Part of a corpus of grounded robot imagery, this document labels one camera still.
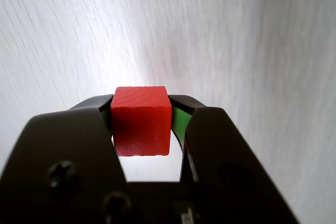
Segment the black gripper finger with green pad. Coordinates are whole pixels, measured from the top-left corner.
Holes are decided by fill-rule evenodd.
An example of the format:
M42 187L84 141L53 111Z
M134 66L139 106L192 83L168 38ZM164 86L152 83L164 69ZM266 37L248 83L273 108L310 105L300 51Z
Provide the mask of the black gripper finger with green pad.
M130 223L112 95L31 118L1 175L1 223Z
M189 114L184 144L210 223L297 223L275 184L224 109L170 95Z

